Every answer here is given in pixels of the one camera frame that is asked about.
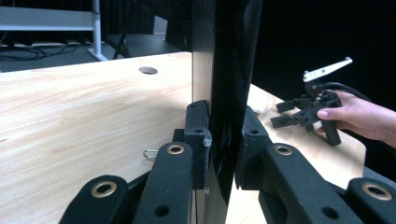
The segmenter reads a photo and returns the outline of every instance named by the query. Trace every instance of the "desk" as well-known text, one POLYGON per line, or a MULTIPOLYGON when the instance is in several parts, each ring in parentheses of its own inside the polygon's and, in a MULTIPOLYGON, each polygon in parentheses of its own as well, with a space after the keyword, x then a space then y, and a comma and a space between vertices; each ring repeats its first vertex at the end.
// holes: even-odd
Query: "desk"
MULTIPOLYGON (((259 118, 274 142, 299 148, 339 186, 362 175, 360 142, 342 134, 343 145, 332 148, 298 126, 275 131, 268 116, 279 99, 254 86, 251 92, 267 102, 259 118)), ((3 73, 0 223, 57 223, 89 180, 142 175, 152 165, 142 152, 171 141, 190 102, 187 52, 3 73), (142 74, 142 66, 158 74, 142 74)))

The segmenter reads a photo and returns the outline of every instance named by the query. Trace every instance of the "human hand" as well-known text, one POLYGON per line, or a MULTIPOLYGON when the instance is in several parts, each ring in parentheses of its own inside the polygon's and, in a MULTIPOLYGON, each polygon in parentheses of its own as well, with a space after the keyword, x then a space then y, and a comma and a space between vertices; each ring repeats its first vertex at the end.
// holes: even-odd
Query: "human hand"
POLYGON ((337 129, 348 129, 396 147, 396 112, 350 93, 337 94, 342 106, 320 109, 317 113, 320 119, 335 120, 337 129))

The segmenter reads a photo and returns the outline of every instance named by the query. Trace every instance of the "light wood tabletop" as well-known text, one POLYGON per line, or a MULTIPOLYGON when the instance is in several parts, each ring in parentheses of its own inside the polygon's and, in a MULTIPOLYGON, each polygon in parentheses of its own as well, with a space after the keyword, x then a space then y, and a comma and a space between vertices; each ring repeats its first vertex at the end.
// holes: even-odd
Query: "light wood tabletop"
MULTIPOLYGON (((299 126, 274 130, 269 118, 278 116, 277 102, 251 86, 249 104, 261 111, 259 119, 273 142, 300 149, 340 187, 362 175, 362 143, 341 134, 343 144, 330 147, 299 126)), ((117 175, 129 182, 147 172, 153 161, 143 151, 158 149, 172 140, 174 129, 184 128, 189 103, 188 52, 2 73, 0 223, 57 223, 91 179, 117 175), (144 74, 141 67, 158 73, 144 74)), ((248 212, 251 204, 257 208, 256 192, 244 191, 248 196, 236 200, 238 192, 229 211, 235 204, 248 212)), ((238 214, 229 212, 227 222, 258 223, 243 211, 238 214)))

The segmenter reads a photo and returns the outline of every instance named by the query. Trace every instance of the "metal ring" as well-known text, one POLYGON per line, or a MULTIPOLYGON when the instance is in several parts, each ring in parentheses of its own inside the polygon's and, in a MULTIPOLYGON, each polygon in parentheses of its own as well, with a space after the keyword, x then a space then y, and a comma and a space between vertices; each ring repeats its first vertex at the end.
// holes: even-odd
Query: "metal ring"
POLYGON ((293 154, 293 151, 291 151, 291 149, 288 147, 276 147, 275 151, 283 156, 289 156, 293 154))
POLYGON ((145 150, 145 151, 143 152, 143 156, 146 157, 147 159, 155 160, 155 158, 157 158, 157 156, 150 156, 150 155, 148 154, 148 153, 150 153, 150 152, 157 152, 157 153, 158 153, 158 150, 145 150))
POLYGON ((180 145, 171 145, 168 147, 167 151, 169 154, 176 155, 182 153, 184 151, 184 147, 180 145))
POLYGON ((368 195, 372 196, 381 201, 390 201, 392 200, 392 195, 386 189, 381 186, 373 183, 365 183, 361 185, 361 189, 368 195))
POLYGON ((113 181, 102 181, 93 186, 91 190, 91 195, 95 198, 105 198, 114 193, 114 191, 116 191, 116 188, 117 184, 113 181), (99 190, 99 188, 101 188, 102 186, 109 186, 109 188, 105 191, 99 190))

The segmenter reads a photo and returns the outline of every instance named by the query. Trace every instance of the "black curtain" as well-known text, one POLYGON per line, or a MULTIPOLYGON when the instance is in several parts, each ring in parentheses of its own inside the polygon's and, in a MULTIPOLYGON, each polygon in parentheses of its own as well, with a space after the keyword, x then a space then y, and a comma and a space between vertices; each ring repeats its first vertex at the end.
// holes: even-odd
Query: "black curtain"
MULTIPOLYGON (((396 1, 268 0, 256 51, 253 83, 289 100, 304 93, 304 70, 354 63, 322 79, 351 86, 396 110, 396 1)), ((361 138, 366 165, 396 181, 395 153, 361 138)))
MULTIPOLYGON (((131 14, 134 0, 101 0, 101 30, 102 40, 106 41, 108 35, 120 34, 123 24, 131 14)), ((1 6, 5 7, 31 7, 45 9, 62 9, 75 11, 92 11, 91 0, 3 0, 1 6)), ((129 33, 152 34, 154 27, 154 16, 152 14, 139 11, 134 16, 134 24, 129 33)), ((3 43, 22 43, 31 45, 35 42, 59 42, 78 41, 81 43, 92 41, 91 31, 10 31, 7 32, 3 43)))

